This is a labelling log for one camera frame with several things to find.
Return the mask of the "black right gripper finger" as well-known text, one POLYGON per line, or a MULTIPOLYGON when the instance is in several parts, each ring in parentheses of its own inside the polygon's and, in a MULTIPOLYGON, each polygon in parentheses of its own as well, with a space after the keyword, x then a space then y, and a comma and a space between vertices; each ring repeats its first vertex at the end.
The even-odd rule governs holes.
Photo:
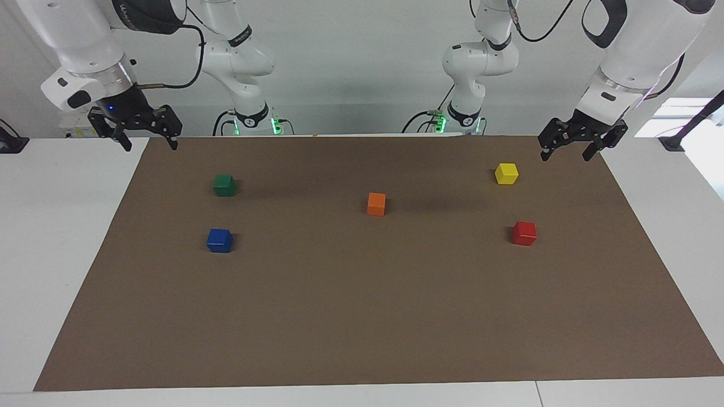
POLYGON ((111 139, 117 142, 126 152, 130 152, 132 142, 125 134, 123 123, 116 124, 115 127, 112 127, 106 120, 106 116, 102 113, 101 109, 91 109, 88 111, 87 118, 98 137, 111 139))
POLYGON ((150 117, 150 132, 161 136, 168 143, 171 150, 178 149, 178 137, 183 131, 183 123, 178 118, 174 109, 165 104, 152 110, 150 117))

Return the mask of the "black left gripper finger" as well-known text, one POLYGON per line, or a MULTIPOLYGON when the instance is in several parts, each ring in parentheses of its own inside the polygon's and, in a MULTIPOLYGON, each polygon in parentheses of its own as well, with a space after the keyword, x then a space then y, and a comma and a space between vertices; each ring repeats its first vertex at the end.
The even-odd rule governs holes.
POLYGON ((618 119, 614 126, 603 136, 594 136, 594 140, 582 152, 585 162, 589 162, 600 150, 613 149, 628 131, 624 119, 618 119))
POLYGON ((579 127, 575 123, 552 118, 538 135, 541 160, 548 161, 556 149, 575 142, 578 135, 579 127))

